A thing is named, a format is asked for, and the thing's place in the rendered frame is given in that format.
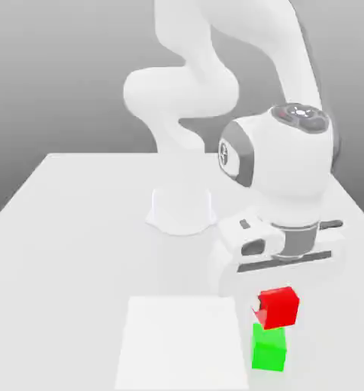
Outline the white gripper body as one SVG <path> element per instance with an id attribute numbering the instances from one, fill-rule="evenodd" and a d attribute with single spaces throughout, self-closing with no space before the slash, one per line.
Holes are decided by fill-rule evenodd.
<path id="1" fill-rule="evenodd" d="M 268 255 L 236 256 L 217 245 L 219 296 L 256 297 L 260 292 L 290 286 L 301 294 L 343 272 L 346 245 L 328 244 L 298 260 L 277 260 Z"/>

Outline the small red cube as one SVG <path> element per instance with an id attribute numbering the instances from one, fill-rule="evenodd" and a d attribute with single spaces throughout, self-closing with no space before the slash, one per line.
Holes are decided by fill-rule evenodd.
<path id="1" fill-rule="evenodd" d="M 266 307 L 264 330 L 292 326 L 296 322 L 300 299 L 290 286 L 262 291 L 258 298 Z"/>

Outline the small green cube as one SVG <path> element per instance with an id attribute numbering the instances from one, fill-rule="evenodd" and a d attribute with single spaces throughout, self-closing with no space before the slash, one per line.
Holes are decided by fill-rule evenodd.
<path id="1" fill-rule="evenodd" d="M 264 330 L 260 323 L 253 324 L 251 340 L 251 367 L 253 369 L 282 372 L 285 369 L 286 355 L 284 328 Z"/>

